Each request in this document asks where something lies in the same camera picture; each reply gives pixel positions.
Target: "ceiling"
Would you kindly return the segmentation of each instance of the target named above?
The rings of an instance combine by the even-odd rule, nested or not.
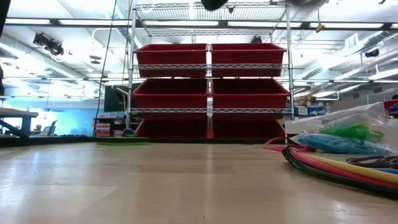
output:
[[[158,3],[182,3],[192,2],[189,0],[140,0],[138,4],[158,4]],[[20,19],[111,19],[113,0],[103,0],[98,4],[95,0],[13,0],[8,17]],[[382,25],[389,22],[398,22],[398,1],[387,0],[384,4],[379,4],[378,0],[329,0],[319,11],[321,21],[329,22],[379,22]],[[117,0],[116,19],[127,19],[129,17],[129,0]],[[318,14],[313,9],[293,8],[290,13],[292,21],[315,21]],[[65,49],[63,57],[52,56],[43,48],[38,48],[32,43],[36,33],[43,33],[48,38],[61,42]],[[306,78],[311,69],[320,66],[325,61],[334,61],[333,65],[324,66],[322,72],[310,77],[309,79],[334,79],[339,75],[348,73],[354,69],[372,65],[380,58],[392,55],[398,49],[397,36],[391,35],[389,40],[382,40],[377,44],[380,48],[380,56],[376,58],[366,58],[358,52],[344,52],[346,39],[354,36],[358,43],[366,41],[377,31],[366,30],[328,30],[319,33],[314,30],[294,29],[292,31],[292,61],[294,66],[294,78]],[[127,77],[126,46],[129,48],[128,38],[120,30],[97,29],[95,26],[12,26],[8,24],[4,28],[0,45],[0,63],[9,66],[6,77],[93,77],[101,76],[102,71],[109,78]],[[268,35],[262,35],[263,42],[270,42]],[[249,43],[252,35],[203,35],[196,36],[196,43]],[[287,33],[285,30],[276,30],[272,35],[275,44],[287,47]],[[143,28],[136,29],[135,46],[149,44],[184,44],[192,43],[192,36],[173,36],[173,37],[152,37]],[[91,63],[93,59],[90,55],[101,57],[100,64]],[[395,68],[396,58],[386,60],[381,63],[383,70]],[[374,72],[375,67],[369,67],[366,72]],[[350,76],[362,77],[360,71]],[[16,90],[10,92],[13,95],[50,95],[50,96],[98,96],[98,81],[65,81],[43,82],[37,80],[28,83],[29,90]],[[105,85],[121,84],[121,81],[110,81]],[[21,89],[27,82],[20,80],[7,80],[7,87]]]

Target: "red box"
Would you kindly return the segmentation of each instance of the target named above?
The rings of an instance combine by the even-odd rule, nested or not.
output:
[[[139,65],[206,64],[207,44],[150,44],[136,50]],[[140,77],[203,78],[206,69],[141,69]]]
[[[285,109],[289,92],[273,79],[214,79],[213,108]],[[281,119],[281,113],[214,113],[216,119]]]
[[[149,121],[143,120],[136,134],[146,138],[200,138],[206,139],[207,120]]]
[[[156,79],[142,83],[132,96],[137,108],[206,108],[205,79]],[[206,113],[139,113],[144,119],[206,119]]]
[[[212,44],[212,64],[270,64],[267,69],[214,69],[213,77],[279,77],[285,49],[274,44]]]
[[[213,120],[215,139],[263,139],[283,137],[285,131],[277,121]]]

